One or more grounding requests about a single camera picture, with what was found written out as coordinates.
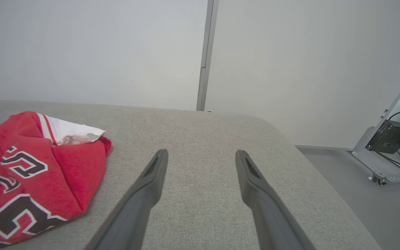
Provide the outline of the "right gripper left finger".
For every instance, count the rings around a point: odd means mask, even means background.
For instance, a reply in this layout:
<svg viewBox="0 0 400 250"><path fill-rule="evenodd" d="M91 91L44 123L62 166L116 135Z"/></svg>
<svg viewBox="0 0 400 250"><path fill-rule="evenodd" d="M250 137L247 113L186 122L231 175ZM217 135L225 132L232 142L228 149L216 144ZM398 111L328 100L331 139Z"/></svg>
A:
<svg viewBox="0 0 400 250"><path fill-rule="evenodd" d="M140 250L151 209L160 201L168 151L159 149L86 245L86 250Z"/></svg>

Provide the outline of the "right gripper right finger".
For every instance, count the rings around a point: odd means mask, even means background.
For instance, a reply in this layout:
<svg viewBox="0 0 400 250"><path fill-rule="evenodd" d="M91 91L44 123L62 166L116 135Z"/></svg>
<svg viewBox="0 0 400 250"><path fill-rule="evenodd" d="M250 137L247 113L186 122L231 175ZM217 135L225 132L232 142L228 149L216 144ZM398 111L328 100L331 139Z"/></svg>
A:
<svg viewBox="0 0 400 250"><path fill-rule="evenodd" d="M251 209L260 249L314 250L295 217L246 151L236 151L235 166L241 197Z"/></svg>

